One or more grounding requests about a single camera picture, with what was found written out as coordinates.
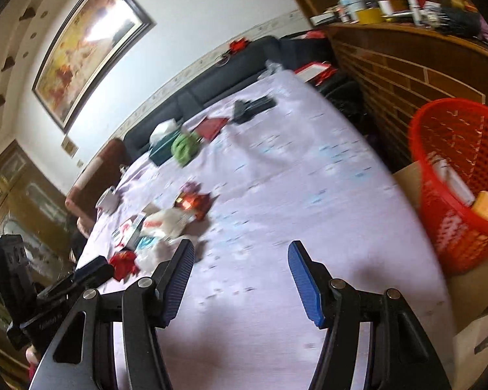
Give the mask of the teal wet wipes pack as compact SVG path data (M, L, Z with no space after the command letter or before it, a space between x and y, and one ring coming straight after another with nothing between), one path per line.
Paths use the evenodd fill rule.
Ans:
M159 242L160 242L159 237L141 236L138 243L137 243L135 251L138 253L142 253L142 252L146 252L149 250L153 250L157 247Z

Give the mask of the red white torn package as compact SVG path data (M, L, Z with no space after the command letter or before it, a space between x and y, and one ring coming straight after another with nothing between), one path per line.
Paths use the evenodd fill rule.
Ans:
M135 264L136 254L127 249L116 252L110 259L109 264L114 267L114 280L121 282L131 276L136 276L140 269Z

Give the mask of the white medicine paper bag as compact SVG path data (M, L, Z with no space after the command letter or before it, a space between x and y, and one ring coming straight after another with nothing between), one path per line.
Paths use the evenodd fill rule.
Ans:
M146 216L142 222L141 235L160 239L175 239L195 216L185 210L170 208Z

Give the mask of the red foil snack wrapper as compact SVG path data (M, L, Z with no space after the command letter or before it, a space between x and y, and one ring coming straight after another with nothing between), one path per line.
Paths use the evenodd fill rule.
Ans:
M201 222L208 214L212 200L213 197L210 193L180 192L173 203L173 207L186 211L193 215L196 221Z

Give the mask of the orange ointment box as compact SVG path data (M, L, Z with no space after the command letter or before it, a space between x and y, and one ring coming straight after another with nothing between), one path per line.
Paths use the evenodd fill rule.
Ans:
M471 210L477 216L488 221L488 191L481 191L478 193L472 204Z

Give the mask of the white blue medicine box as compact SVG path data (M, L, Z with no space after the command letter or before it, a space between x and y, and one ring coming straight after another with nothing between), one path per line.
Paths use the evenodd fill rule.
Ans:
M475 200L475 196L469 189L469 186L466 185L465 181L456 170L450 166L446 159L435 152L431 152L430 155L432 156L430 164L435 176L453 195L456 195L464 205L471 207Z

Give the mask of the pink crumpled wrapper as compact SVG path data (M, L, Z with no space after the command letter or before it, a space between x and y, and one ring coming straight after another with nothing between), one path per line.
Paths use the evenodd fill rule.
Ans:
M190 180L187 181L182 187L181 187L181 194L187 194L187 195L198 195L201 191L202 185L196 181Z

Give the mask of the white ceramic mug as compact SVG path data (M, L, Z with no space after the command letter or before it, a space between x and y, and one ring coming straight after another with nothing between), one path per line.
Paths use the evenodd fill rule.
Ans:
M97 211L105 214L113 214L120 204L120 196L117 194L115 187L105 189L96 202Z

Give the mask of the floral purple tablecloth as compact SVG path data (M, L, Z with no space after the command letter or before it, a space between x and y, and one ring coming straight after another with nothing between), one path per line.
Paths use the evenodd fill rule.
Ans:
M324 332L308 318L287 250L301 241L334 277L367 292L400 290L449 376L455 373L451 303L420 220L362 135L295 74L237 93L273 108L226 125L187 166L141 156L100 215L81 263L114 252L113 234L148 204L170 208L195 181L215 200L197 235L180 310L158 334L176 389L305 389Z

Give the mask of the brown striped chair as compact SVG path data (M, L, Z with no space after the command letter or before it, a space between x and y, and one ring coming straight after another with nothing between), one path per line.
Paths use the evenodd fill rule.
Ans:
M130 163L125 144L120 138L114 138L89 162L71 186L65 206L77 217L83 230L93 228L97 201L106 189L117 186L121 178L120 167Z

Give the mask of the dark green tissue box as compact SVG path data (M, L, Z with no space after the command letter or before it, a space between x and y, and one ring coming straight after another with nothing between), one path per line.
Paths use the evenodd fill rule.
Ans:
M181 134L182 121L175 119L159 123L150 136L149 159L156 166L163 165L172 157L172 144Z

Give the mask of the green crumpled towel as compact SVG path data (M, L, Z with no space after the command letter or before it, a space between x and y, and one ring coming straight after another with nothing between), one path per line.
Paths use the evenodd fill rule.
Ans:
M196 132L181 132L172 143L172 157L184 167L197 156L201 143L202 138Z

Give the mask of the red flat pouch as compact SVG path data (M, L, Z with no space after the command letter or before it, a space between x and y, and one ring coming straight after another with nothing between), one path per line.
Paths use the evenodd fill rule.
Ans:
M206 117L194 128L194 132L203 140L212 142L228 122L227 117Z

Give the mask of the red gift box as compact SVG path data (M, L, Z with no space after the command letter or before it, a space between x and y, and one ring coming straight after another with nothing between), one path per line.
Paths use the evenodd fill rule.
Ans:
M318 86L326 79L331 78L336 72L337 68L328 62L310 62L297 69L294 73L303 82Z

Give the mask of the red plastic mesh basket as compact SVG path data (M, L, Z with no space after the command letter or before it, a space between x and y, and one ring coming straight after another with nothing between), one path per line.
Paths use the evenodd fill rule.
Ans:
M462 275L488 258L488 107L431 101L412 118L409 143L421 222L445 276Z

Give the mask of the black leather sofa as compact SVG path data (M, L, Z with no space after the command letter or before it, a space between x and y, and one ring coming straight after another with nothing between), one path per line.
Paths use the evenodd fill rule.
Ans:
M150 136L165 120L185 122L214 103L255 83L266 71L266 62L277 62L291 71L310 62L336 62L327 39L297 39L265 36L251 41L242 51L217 62L183 85L135 124L123 138L130 161L150 148Z

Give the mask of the wooden brick-pattern cabinet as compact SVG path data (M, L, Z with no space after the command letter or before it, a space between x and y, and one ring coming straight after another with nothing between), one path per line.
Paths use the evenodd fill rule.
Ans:
M326 26L337 63L359 85L391 171L411 164L410 121L426 103L461 98L488 106L488 46L417 26Z

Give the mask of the red cloth on sofa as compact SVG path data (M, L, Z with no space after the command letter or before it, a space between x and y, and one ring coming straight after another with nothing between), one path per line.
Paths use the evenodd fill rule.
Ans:
M228 53L230 55L238 54L243 51L250 43L250 40L246 38L239 38L238 40L232 41L228 46Z

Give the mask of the framed horse painting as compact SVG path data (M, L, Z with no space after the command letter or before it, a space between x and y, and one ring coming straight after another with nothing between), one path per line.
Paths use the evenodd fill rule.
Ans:
M135 0L78 0L53 38L32 92L68 132L89 96L154 22Z

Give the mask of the white spray bottle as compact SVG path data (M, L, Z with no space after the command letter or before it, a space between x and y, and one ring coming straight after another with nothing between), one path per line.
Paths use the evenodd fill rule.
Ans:
M409 8L412 12L413 16L413 23L415 26L421 26L422 25L422 17L420 13L420 4L418 0L407 0Z

